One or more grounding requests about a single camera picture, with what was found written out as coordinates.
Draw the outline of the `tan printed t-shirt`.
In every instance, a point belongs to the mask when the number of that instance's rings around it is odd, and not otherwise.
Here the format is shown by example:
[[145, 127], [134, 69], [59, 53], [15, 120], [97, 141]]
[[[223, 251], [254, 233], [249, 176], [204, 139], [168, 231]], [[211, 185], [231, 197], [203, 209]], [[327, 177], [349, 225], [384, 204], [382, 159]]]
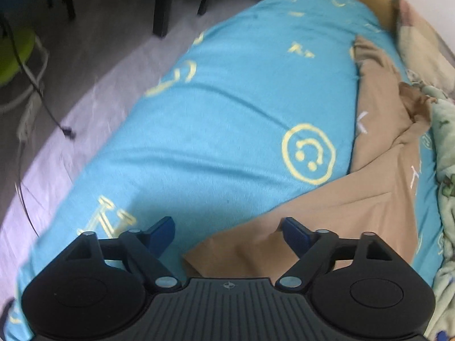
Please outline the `tan printed t-shirt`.
[[371, 41], [359, 36], [353, 50], [360, 74], [359, 131], [349, 174], [206, 239], [185, 255], [190, 271], [278, 279], [298, 259], [278, 228], [286, 217], [342, 238], [375, 232], [412, 262], [419, 141], [430, 128], [431, 99], [403, 82], [390, 57]]

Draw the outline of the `plaid beige grey pillow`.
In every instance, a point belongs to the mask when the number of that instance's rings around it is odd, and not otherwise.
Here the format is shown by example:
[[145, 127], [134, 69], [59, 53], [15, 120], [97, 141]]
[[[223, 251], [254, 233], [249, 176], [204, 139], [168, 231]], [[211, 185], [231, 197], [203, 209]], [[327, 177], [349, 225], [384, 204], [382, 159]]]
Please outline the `plaid beige grey pillow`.
[[437, 31], [406, 0], [392, 0], [396, 46], [409, 80], [454, 97], [454, 53]]

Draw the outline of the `turquoise patterned bed sheet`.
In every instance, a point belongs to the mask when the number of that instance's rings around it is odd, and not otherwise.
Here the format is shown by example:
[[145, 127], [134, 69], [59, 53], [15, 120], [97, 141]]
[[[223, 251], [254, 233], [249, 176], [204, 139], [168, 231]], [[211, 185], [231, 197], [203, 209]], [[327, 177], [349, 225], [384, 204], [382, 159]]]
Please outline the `turquoise patterned bed sheet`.
[[[202, 33], [81, 172], [18, 275], [5, 340], [424, 340], [430, 285], [377, 233], [315, 242], [278, 279], [193, 273], [213, 235], [347, 176], [358, 0], [264, 0]], [[143, 232], [165, 216], [161, 257]]]

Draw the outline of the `green white stool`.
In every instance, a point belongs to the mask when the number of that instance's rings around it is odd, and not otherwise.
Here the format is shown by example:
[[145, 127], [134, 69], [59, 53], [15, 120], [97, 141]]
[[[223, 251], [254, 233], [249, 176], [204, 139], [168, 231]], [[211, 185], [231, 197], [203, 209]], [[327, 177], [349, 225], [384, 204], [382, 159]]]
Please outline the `green white stool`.
[[[9, 34], [1, 37], [1, 88], [3, 89], [13, 81], [22, 69], [28, 78], [28, 88], [14, 99], [3, 102], [1, 114], [11, 112], [36, 91], [31, 79], [38, 86], [49, 63], [49, 51], [42, 45], [39, 36], [31, 28], [18, 28], [12, 33], [14, 40]], [[36, 75], [27, 66], [27, 62], [35, 50], [40, 53], [42, 60], [42, 67]]]

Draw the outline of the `green fleece cartoon blanket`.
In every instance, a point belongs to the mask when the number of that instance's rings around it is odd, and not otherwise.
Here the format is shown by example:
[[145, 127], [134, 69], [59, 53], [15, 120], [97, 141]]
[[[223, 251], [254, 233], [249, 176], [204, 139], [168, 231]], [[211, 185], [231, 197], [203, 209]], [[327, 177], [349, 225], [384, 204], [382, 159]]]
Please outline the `green fleece cartoon blanket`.
[[432, 287], [436, 307], [424, 335], [454, 339], [454, 100], [407, 72], [425, 95], [435, 98], [431, 126], [420, 137], [416, 193], [418, 244], [413, 268]]

